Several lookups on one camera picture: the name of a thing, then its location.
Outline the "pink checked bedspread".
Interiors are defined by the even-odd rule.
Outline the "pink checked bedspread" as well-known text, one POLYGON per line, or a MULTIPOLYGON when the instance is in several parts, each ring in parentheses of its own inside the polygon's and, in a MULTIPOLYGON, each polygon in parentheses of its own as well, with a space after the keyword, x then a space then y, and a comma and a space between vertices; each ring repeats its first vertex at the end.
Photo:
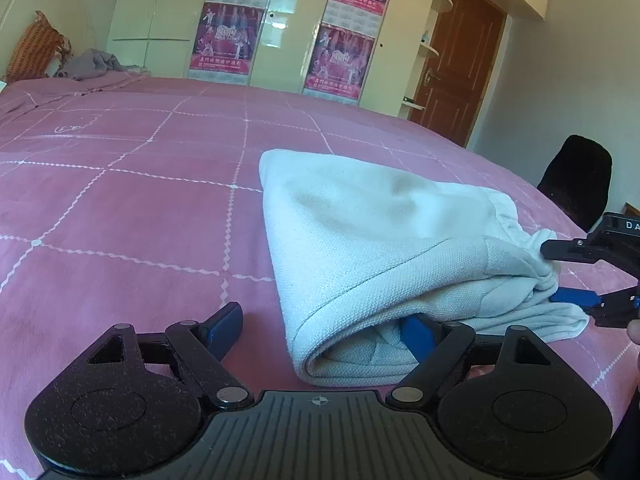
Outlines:
MULTIPOLYGON (((1 95, 3 478, 638 477, 639 423, 627 414, 638 349, 587 313, 579 336, 555 342, 521 325, 475 332, 469 371, 432 408, 388 405, 398 382, 303 382, 262 210, 259 161, 271 150, 492 188, 527 233, 587 240, 509 170, 357 107, 128 75, 11 84, 1 95), (165 336, 229 302, 243 329, 221 363, 254 396, 247 408, 199 398, 165 336)), ((602 260, 547 261, 558 289, 639 288, 639 275, 602 260)))

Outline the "brown wooden door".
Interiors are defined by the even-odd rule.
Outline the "brown wooden door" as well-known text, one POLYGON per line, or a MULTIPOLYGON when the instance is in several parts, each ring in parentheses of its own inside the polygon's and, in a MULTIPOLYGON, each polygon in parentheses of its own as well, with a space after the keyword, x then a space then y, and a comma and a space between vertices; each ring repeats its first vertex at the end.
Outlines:
POLYGON ((414 92, 409 119, 465 147, 484 99, 506 24, 489 0, 451 0, 436 20, 431 46, 414 92))

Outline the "cream wardrobe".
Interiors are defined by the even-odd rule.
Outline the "cream wardrobe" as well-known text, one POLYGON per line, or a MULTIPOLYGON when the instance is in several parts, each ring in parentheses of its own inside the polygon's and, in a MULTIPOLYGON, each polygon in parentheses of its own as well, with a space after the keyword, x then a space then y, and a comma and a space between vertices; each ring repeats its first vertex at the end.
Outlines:
MULTIPOLYGON (((358 106, 399 116, 433 0, 387 0, 358 106)), ((328 0, 269 0, 248 84, 303 93, 328 0)), ((489 0, 514 16, 543 18, 548 0, 489 0)), ((189 78, 205 0, 116 0, 107 47, 155 77, 189 78)))

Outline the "white pants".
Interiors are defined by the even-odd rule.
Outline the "white pants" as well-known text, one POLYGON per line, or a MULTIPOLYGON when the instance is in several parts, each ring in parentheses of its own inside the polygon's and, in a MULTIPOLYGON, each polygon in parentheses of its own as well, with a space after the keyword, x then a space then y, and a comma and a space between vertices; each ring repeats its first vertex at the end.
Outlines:
POLYGON ((286 346, 307 384, 399 382, 416 366, 399 323, 415 314, 547 342, 588 326, 553 300, 560 268, 540 252, 553 232, 527 233, 503 192, 287 150, 262 154, 259 179, 286 346))

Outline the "lower right pink poster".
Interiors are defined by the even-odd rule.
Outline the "lower right pink poster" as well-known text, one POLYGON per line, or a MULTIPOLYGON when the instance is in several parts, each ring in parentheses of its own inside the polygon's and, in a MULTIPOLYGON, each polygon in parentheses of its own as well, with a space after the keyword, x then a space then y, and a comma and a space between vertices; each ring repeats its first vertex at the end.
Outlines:
POLYGON ((357 105, 374 39, 322 24, 305 76, 303 94, 357 105))

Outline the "grey crumpled cloth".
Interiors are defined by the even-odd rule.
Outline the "grey crumpled cloth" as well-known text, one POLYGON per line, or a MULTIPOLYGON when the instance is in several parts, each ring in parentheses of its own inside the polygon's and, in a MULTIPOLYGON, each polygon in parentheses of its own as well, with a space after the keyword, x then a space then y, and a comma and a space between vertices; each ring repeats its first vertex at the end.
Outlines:
POLYGON ((101 77, 109 72, 144 74, 148 70, 140 65, 124 65, 116 55, 105 51, 88 49, 80 55, 71 56, 55 71, 54 76, 77 81, 101 77))

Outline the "lower left pink poster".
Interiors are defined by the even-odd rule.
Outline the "lower left pink poster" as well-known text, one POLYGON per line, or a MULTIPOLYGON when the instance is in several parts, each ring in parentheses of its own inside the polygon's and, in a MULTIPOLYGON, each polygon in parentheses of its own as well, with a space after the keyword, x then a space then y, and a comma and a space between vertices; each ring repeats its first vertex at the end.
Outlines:
POLYGON ((204 3, 188 77, 246 86, 250 80, 263 16, 264 10, 251 6, 204 3))

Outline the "black garment on chair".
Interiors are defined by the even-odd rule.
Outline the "black garment on chair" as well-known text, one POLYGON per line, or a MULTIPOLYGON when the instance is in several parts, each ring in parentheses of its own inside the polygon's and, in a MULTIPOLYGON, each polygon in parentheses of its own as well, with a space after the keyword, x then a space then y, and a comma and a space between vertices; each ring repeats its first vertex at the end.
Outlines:
POLYGON ((613 159, 606 148, 571 134, 548 165, 537 190, 576 226, 589 232, 608 204, 612 170, 613 159))

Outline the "cream corner shelves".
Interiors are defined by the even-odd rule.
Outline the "cream corner shelves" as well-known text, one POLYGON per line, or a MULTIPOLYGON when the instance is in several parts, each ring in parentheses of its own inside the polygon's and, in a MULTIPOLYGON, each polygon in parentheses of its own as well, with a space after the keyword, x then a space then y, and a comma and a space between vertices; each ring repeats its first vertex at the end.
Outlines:
POLYGON ((433 0, 430 13, 427 15, 424 31, 420 38, 420 44, 418 52, 416 52, 416 58, 413 61, 413 66, 409 76, 409 81, 402 98, 400 106, 399 117, 402 119, 408 119, 410 113, 413 110, 418 110, 419 105, 414 102, 414 96, 420 87, 420 77, 424 64, 431 61, 432 58, 438 58, 439 52, 431 46, 432 33, 435 28, 439 14, 442 12, 449 12, 452 9, 451 0, 433 0))

